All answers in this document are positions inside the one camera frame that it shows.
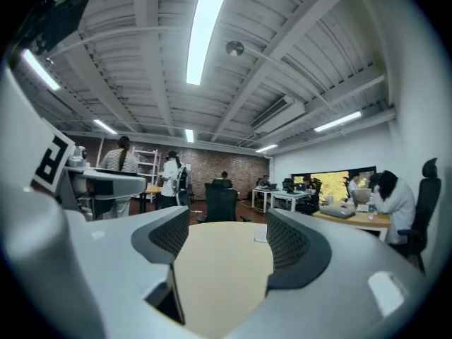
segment white shirt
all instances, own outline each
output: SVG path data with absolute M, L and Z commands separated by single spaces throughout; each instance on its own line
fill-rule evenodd
M 163 168 L 162 177 L 168 178 L 167 181 L 163 182 L 162 195 L 166 197 L 173 197 L 174 189 L 172 188 L 172 182 L 177 178 L 177 172 L 179 168 L 175 160 L 169 160 L 165 163 Z
M 383 201 L 380 193 L 376 192 L 374 202 L 377 210 L 382 213 L 388 213 L 391 219 L 386 242 L 389 244 L 406 243 L 406 237 L 400 236 L 397 231 L 409 230 L 415 220 L 415 195 L 411 188 L 399 177 L 393 193 Z
M 348 183 L 348 193 L 349 193 L 350 195 L 352 195 L 352 191 L 353 191 L 354 189 L 359 189 L 359 187 L 358 187 L 358 185 L 356 184 L 355 181 L 351 180 L 351 181 Z

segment table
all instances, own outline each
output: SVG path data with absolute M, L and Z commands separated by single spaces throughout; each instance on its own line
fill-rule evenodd
M 254 189 L 253 195 L 251 199 L 251 207 L 254 207 L 254 196 L 255 192 L 261 192 L 263 194 L 263 213 L 267 212 L 267 194 L 270 194 L 270 206 L 273 208 L 275 203 L 275 197 L 284 198 L 286 200 L 292 200 L 292 204 L 290 206 L 290 210 L 295 212 L 295 204 L 298 198 L 303 198 L 307 196 L 311 196 L 314 192 L 310 191 L 295 191 L 295 194 L 288 194 L 286 191 L 269 191 L 265 189 Z
M 338 201 L 332 204 L 332 206 L 340 207 L 344 203 Z M 365 212 L 356 212 L 356 215 L 349 218 L 337 218 L 334 216 L 326 215 L 317 211 L 313 214 L 315 218 L 322 218 L 327 221 L 339 222 L 345 225 L 351 225 L 360 230 L 378 231 L 379 239 L 384 241 L 388 234 L 388 228 L 391 226 L 391 220 L 386 213 L 379 213 L 374 215 L 373 220 L 369 219 L 369 214 Z
M 204 338 L 222 338 L 264 300 L 273 255 L 255 242 L 259 225 L 209 222 L 189 227 L 174 262 L 186 328 Z
M 142 192 L 140 194 L 140 199 L 139 199 L 140 213 L 146 212 L 146 195 L 148 195 L 148 194 L 156 195 L 156 194 L 159 194 L 160 192 L 162 192 L 162 187 L 150 186 L 144 192 Z

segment wooden desk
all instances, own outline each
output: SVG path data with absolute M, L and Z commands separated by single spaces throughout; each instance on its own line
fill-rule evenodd
M 264 300 L 273 255 L 255 242 L 258 224 L 209 222 L 189 227 L 174 262 L 186 328 L 223 338 Z
M 340 207 L 343 204 L 344 203 L 342 201 L 338 201 L 333 203 L 332 206 Z M 324 213 L 321 213 L 320 211 L 315 212 L 313 216 L 315 218 L 323 218 L 324 220 L 351 225 L 361 230 L 378 231 L 381 241 L 385 240 L 386 235 L 388 234 L 388 228 L 389 226 L 391 226 L 391 220 L 389 219 L 389 215 L 386 213 L 379 213 L 374 215 L 373 220 L 370 220 L 369 214 L 365 212 L 356 212 L 356 215 L 345 219 L 326 215 Z
M 140 201 L 139 201 L 139 212 L 140 213 L 144 213 L 146 212 L 146 195 L 149 194 L 159 194 L 160 192 L 162 192 L 162 187 L 157 187 L 157 186 L 151 186 L 148 187 L 143 193 L 140 194 Z

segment dark hair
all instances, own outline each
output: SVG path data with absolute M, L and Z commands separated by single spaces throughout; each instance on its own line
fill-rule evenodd
M 119 156 L 119 171 L 122 171 L 122 167 L 124 166 L 124 161 L 126 160 L 127 151 L 130 148 L 130 139 L 127 136 L 122 136 L 118 139 L 118 147 L 123 148 L 121 155 Z
M 393 193 L 394 188 L 397 184 L 397 176 L 391 171 L 383 171 L 379 179 L 379 192 L 380 196 L 385 201 L 391 193 Z
M 167 160 L 169 160 L 170 158 L 174 158 L 176 160 L 177 168 L 182 167 L 181 160 L 179 159 L 179 154 L 175 150 L 171 150 L 168 152 Z
M 359 176 L 359 172 L 357 171 L 350 171 L 350 173 L 348 174 L 350 180 L 354 179 L 356 176 Z

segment white desk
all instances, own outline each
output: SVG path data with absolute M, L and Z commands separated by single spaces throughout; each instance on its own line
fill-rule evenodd
M 255 192 L 261 192 L 263 194 L 263 213 L 267 212 L 267 194 L 270 194 L 270 207 L 273 208 L 273 205 L 275 204 L 275 197 L 276 198 L 283 198 L 285 200 L 292 200 L 292 203 L 290 205 L 290 210 L 292 212 L 295 212 L 295 204 L 297 202 L 298 198 L 303 198 L 307 196 L 312 196 L 314 192 L 306 192 L 306 191 L 295 191 L 295 194 L 288 194 L 286 191 L 269 191 L 265 189 L 254 189 L 253 190 L 253 197 L 251 199 L 251 207 L 254 207 L 254 196 Z
M 297 204 L 298 198 L 303 198 L 307 196 L 312 196 L 315 192 L 310 191 L 295 191 L 294 194 L 288 194 L 286 191 L 273 191 L 271 195 L 270 208 L 273 208 L 276 198 L 283 198 L 285 200 L 292 200 L 290 204 L 290 210 L 295 212 L 295 205 Z
M 255 242 L 259 225 L 210 222 L 189 227 L 174 262 L 186 328 L 204 338 L 222 338 L 264 300 L 273 255 Z

